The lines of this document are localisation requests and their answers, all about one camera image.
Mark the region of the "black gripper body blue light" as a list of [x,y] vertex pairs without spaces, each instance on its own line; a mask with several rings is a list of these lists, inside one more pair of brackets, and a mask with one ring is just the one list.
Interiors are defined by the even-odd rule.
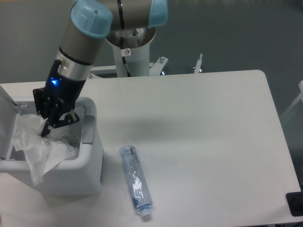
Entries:
[[50,109],[53,110],[58,104],[58,115],[69,112],[75,108],[75,102],[86,80],[73,80],[66,78],[58,72],[50,72],[44,87],[44,96],[50,97]]

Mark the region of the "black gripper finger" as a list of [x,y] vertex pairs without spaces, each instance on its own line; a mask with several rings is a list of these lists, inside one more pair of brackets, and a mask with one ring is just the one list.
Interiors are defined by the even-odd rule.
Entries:
[[42,116],[46,123],[42,129],[41,136],[47,136],[52,128],[58,128],[61,124],[61,107],[59,100],[59,89],[55,87],[42,87],[33,90],[36,111]]
[[76,113],[67,113],[62,120],[53,120],[50,126],[53,128],[60,128],[77,122],[79,122],[79,116]]

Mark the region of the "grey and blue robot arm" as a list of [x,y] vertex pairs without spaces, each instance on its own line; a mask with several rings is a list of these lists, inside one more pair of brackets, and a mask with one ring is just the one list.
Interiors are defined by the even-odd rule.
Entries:
[[104,42],[119,77],[149,76],[150,43],[168,15],[166,0],[75,0],[45,86],[33,91],[41,135],[80,120],[75,103]]

